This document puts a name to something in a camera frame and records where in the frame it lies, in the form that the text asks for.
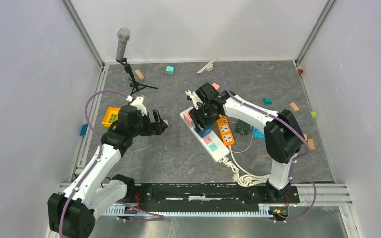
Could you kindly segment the pink cube socket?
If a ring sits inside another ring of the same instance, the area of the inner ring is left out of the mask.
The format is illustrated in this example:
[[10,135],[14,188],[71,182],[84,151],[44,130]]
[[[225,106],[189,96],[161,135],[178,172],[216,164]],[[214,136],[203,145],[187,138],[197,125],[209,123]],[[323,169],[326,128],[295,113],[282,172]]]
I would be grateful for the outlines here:
[[189,114],[190,110],[187,110],[183,113],[183,116],[184,116],[184,122],[186,123],[186,125],[190,128],[194,128],[194,122],[193,122],[193,119],[191,118],[190,114]]

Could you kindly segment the white multicolour power strip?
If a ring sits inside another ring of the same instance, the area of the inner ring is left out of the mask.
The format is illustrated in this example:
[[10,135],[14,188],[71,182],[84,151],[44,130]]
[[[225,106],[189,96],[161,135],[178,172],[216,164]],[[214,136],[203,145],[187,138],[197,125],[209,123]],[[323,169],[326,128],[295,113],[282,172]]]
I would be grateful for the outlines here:
[[[183,113],[191,109],[193,109],[193,107],[189,107],[186,110],[180,112],[180,118],[182,119],[183,122],[184,122]],[[214,130],[212,130],[205,138],[201,138],[197,135],[197,132],[195,130],[196,129],[195,125],[194,125],[194,128],[190,128],[188,126],[187,128],[191,131],[193,136],[198,140],[198,142],[202,145],[205,151],[211,156],[211,158],[216,163],[222,163],[224,159],[230,154],[229,149],[224,145],[224,143],[217,136]]]

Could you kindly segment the blue cube socket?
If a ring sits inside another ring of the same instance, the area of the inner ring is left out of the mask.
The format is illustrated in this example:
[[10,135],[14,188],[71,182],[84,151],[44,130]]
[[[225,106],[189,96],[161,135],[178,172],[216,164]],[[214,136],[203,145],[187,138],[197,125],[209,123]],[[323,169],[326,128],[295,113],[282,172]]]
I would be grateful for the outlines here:
[[197,132],[197,135],[201,138],[205,138],[212,130],[213,130],[213,125],[208,126],[206,129],[204,129],[201,132]]

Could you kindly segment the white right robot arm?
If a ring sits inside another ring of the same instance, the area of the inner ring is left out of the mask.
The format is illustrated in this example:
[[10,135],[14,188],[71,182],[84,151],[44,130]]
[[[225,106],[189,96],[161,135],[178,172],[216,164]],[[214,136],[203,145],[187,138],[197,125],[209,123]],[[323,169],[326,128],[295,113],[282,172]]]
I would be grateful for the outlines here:
[[262,131],[266,150],[273,159],[266,194],[272,202],[284,199],[287,195],[285,187],[290,182],[291,162],[299,154],[302,144],[306,144],[293,113],[262,108],[229,90],[219,92],[209,83],[194,92],[187,90],[185,94],[193,103],[189,115],[197,132],[213,125],[220,116],[236,118]]

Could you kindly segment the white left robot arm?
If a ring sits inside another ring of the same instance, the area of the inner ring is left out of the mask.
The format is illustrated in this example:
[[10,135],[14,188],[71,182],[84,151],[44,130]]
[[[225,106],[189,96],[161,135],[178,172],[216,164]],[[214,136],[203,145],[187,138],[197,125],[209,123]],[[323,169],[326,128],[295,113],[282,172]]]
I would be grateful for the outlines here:
[[120,108],[118,119],[100,139],[85,169],[64,192],[48,199],[49,227],[61,238],[87,238],[96,220],[112,204],[139,201],[133,178],[117,174],[104,188],[101,182],[136,137],[161,135],[168,126],[156,109],[155,121],[150,120],[143,96],[127,96],[126,100],[130,104]]

